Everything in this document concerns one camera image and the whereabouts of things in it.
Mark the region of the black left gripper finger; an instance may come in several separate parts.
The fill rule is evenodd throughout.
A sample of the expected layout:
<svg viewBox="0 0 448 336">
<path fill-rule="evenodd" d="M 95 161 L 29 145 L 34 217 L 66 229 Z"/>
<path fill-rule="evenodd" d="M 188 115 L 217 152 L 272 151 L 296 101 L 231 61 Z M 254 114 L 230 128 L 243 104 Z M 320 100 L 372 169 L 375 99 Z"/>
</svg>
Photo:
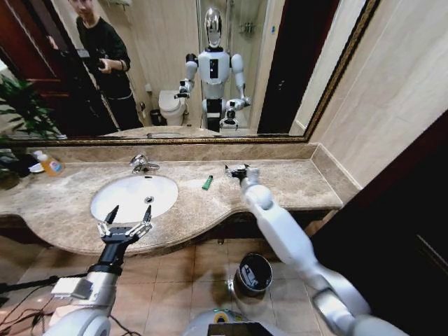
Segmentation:
<svg viewBox="0 0 448 336">
<path fill-rule="evenodd" d="M 152 206 L 149 205 L 143 215 L 143 220 L 129 230 L 129 236 L 138 237 L 140 239 L 144 235 L 146 235 L 148 231 L 152 228 L 151 218 L 152 218 Z"/>
<path fill-rule="evenodd" d="M 98 222 L 97 229 L 101 238 L 111 236 L 110 225 L 114 222 L 118 210 L 119 206 L 116 205 L 110 212 L 107 213 L 104 220 Z"/>
</svg>

